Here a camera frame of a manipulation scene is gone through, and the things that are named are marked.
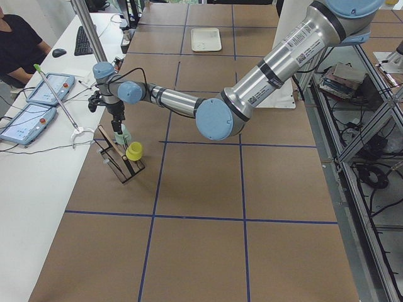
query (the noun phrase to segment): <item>blue tape line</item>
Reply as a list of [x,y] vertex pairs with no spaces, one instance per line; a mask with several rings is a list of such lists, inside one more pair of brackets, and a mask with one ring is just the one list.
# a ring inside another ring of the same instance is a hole
[[175,143],[175,144],[183,144],[183,145],[221,145],[221,146],[238,146],[238,143],[203,143],[203,142],[164,142],[162,140],[158,141],[159,143]]
[[244,182],[244,159],[242,156],[242,135],[239,134],[239,159],[241,168],[241,190],[242,190],[242,214],[244,218],[244,244],[245,244],[245,269],[246,269],[246,294],[247,302],[251,302],[251,287],[249,278],[249,254],[247,250],[247,225],[246,225],[246,199],[245,199],[245,182]]
[[403,22],[403,20],[398,16],[398,14],[392,9],[392,12],[395,14],[395,16],[397,17],[397,19],[400,20],[400,22]]
[[87,215],[105,215],[105,216],[131,216],[131,217],[148,217],[148,218],[152,218],[151,214],[136,214],[136,213],[114,213],[114,212],[76,211],[76,210],[65,210],[64,213],[87,214]]
[[315,221],[315,220],[281,220],[281,219],[253,219],[246,218],[247,222],[265,222],[265,223],[295,223],[303,225],[337,225],[336,221]]
[[[162,53],[162,52],[127,52],[132,55],[187,55],[192,57],[233,57],[233,55],[220,55],[217,53]],[[261,55],[236,55],[237,58],[257,58],[262,59]]]
[[176,77],[175,77],[175,84],[174,84],[174,90],[176,90],[176,85],[178,84],[178,77],[179,77],[179,69],[181,66],[181,61],[178,62],[178,68],[176,69]]
[[401,39],[402,37],[403,36],[371,36],[371,38],[383,38],[383,39]]
[[399,24],[399,22],[382,22],[382,21],[372,21],[371,23]]
[[[180,142],[180,141],[163,141],[159,140],[160,143],[176,143],[176,144],[184,144],[184,145],[229,145],[229,146],[238,146],[238,143],[205,143],[205,142]],[[274,148],[311,148],[317,149],[316,146],[309,145],[270,145],[264,143],[242,143],[242,146],[246,147],[274,147]]]
[[200,93],[220,93],[220,91],[195,91],[195,90],[178,90],[180,92],[200,92]]
[[189,7],[190,7],[190,5],[188,4],[188,9],[186,10],[186,19],[184,20],[184,27],[183,27],[183,36],[182,36],[182,44],[181,44],[181,54],[182,54],[182,52],[183,52],[184,34],[186,33],[186,24],[187,24],[187,22],[188,22]]
[[[168,119],[168,125],[166,128],[166,134],[165,134],[165,140],[168,140],[168,135],[169,135],[169,128],[171,126],[171,117],[172,117],[172,112],[169,113],[169,119]],[[161,167],[159,169],[159,175],[158,175],[158,183],[157,183],[157,189],[156,189],[156,198],[154,200],[154,207],[152,209],[152,218],[151,218],[151,224],[150,224],[150,232],[149,232],[149,238],[147,241],[147,248],[145,250],[145,258],[144,258],[144,265],[143,265],[143,272],[141,275],[141,282],[140,282],[140,289],[139,289],[139,297],[137,299],[138,302],[141,301],[141,297],[143,295],[143,287],[144,287],[144,279],[145,279],[145,272],[147,270],[147,263],[148,263],[148,258],[149,258],[149,252],[150,252],[150,246],[151,246],[151,238],[152,238],[152,231],[154,229],[154,221],[156,217],[156,211],[157,211],[157,203],[158,203],[158,197],[159,197],[159,189],[161,186],[161,179],[162,179],[162,171],[164,169],[164,162],[165,162],[165,154],[166,154],[166,148],[167,148],[167,143],[164,144],[164,150],[162,152],[162,159],[161,159]]]
[[[165,25],[165,24],[144,24],[144,23],[139,23],[139,25],[142,26],[175,26],[175,27],[206,27],[206,25]],[[264,28],[264,29],[269,29],[269,30],[275,30],[277,29],[276,26],[226,26],[226,25],[220,25],[220,26],[214,26],[217,28]]]
[[165,218],[165,219],[187,219],[187,220],[219,220],[219,221],[246,221],[246,222],[263,222],[263,223],[294,223],[308,225],[337,225],[336,221],[315,221],[315,220],[277,220],[277,219],[260,219],[260,218],[226,218],[226,217],[207,217],[207,216],[181,216],[181,215],[162,215],[162,214],[137,214],[137,213],[115,213],[115,212],[99,212],[99,211],[77,211],[65,210],[64,213],[82,214],[82,215],[105,215],[105,216],[131,216],[146,218]]
[[234,23],[234,5],[231,4],[231,13],[232,13],[232,37],[234,39],[234,60],[237,60],[237,49],[235,43],[235,23]]

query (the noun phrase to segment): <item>electronic device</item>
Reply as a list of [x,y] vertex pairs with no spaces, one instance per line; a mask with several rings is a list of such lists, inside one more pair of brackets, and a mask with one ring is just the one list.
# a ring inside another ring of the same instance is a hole
[[76,46],[74,47],[74,55],[75,56],[91,55],[92,53],[93,53],[93,49],[91,48],[87,34],[85,33],[84,28],[81,25],[81,26],[79,26],[79,28],[77,30]]
[[53,58],[59,58],[62,55],[65,55],[67,52],[65,49],[63,48],[56,48],[53,52],[52,52],[52,56]]
[[1,140],[29,145],[49,125],[56,108],[42,104],[27,104],[0,133]]
[[[70,74],[48,73],[46,78],[52,85],[53,90],[57,93],[59,99],[63,99],[66,96],[76,80],[76,78]],[[36,88],[31,92],[26,101],[28,103],[44,104],[47,106],[58,105],[55,96],[43,80],[40,81]]]

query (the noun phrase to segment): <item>robotic arm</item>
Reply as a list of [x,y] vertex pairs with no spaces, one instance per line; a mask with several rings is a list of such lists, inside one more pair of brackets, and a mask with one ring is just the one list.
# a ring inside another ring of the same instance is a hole
[[89,101],[93,112],[105,105],[113,115],[112,127],[122,133],[124,104],[148,101],[174,112],[194,117],[202,135],[223,140],[238,134],[251,119],[253,109],[291,78],[321,50],[335,45],[363,43],[369,24],[383,0],[316,0],[305,19],[234,87],[226,87],[212,99],[154,84],[123,81],[113,66],[100,62],[93,68],[100,95]]

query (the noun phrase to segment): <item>tablet screen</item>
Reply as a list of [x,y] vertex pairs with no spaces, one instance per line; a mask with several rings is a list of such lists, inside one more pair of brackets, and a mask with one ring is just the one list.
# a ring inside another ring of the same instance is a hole
[[49,111],[48,108],[31,104],[2,132],[2,136],[15,140],[24,140],[39,123],[39,120]]
[[[69,77],[65,75],[49,74],[46,78],[53,90],[58,93],[63,88],[63,84],[67,82]],[[30,96],[30,99],[36,102],[51,103],[55,99],[55,96],[52,94],[46,83],[43,82],[34,94]]]

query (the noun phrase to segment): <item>keyboard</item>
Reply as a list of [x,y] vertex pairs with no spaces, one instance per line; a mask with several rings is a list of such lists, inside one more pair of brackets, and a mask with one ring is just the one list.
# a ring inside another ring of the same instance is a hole
[[77,31],[76,47],[74,49],[74,55],[91,55],[92,53],[93,50],[89,44],[84,28],[80,26]]

